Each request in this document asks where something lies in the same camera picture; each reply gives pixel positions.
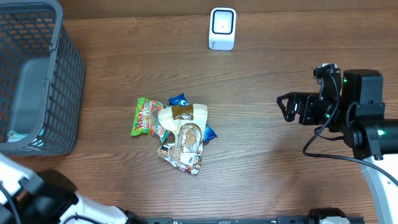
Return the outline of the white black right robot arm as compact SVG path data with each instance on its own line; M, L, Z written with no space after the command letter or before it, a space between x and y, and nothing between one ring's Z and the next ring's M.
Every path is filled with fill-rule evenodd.
M334 64L313 69L317 93L290 92L276 102L286 122L299 117L314 125L314 135L302 152L308 157L357 163L371 192L379 223L397 223L397 120L385 117L383 76L377 70L341 71ZM324 129L338 133L353 156L308 152Z

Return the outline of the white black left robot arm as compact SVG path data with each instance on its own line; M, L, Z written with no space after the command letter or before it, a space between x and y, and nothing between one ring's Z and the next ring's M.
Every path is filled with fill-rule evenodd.
M95 202L54 169L39 173L1 154L1 223L144 224L130 210Z

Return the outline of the white barcode scanner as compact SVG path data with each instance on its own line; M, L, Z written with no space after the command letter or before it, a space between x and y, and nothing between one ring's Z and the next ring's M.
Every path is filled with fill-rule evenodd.
M236 11L228 7L216 7L210 13L208 46L211 50L234 49Z

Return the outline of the beige brown cookie pouch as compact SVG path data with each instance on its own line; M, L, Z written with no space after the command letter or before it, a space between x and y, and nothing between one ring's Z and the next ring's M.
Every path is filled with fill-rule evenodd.
M197 175L203 160L203 143L208 107L203 104L176 105L158 112L160 125L174 135L174 142L158 149L172 166Z

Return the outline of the blue Oreo cookie pack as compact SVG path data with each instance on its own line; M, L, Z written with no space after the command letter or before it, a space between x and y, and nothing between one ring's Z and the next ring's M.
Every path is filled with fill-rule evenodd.
M188 105L188 101L186 100L185 95L182 93L178 96L169 98L169 104L171 106L176 106L176 105L185 106L185 105ZM206 125L203 142L208 143L216 137L217 137L217 134L211 129L210 126Z

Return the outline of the green Haribo gummy bag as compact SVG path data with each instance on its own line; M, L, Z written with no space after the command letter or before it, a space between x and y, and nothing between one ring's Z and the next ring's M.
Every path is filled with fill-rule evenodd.
M157 100L139 98L137 100L131 136L150 134L158 136L160 142L163 144L169 136L169 131L159 121L158 112L162 109L166 109L166 106Z

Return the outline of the grey plastic mesh basket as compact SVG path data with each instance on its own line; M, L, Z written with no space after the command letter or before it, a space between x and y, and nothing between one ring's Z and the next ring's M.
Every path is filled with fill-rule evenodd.
M58 1L1 1L1 152L71 153L84 84Z

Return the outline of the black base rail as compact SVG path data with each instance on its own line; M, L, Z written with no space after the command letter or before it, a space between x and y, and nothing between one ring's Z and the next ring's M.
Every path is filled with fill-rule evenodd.
M365 224L364 217L350 217L339 208L313 208L307 215L280 215L275 218L146 218L148 224Z

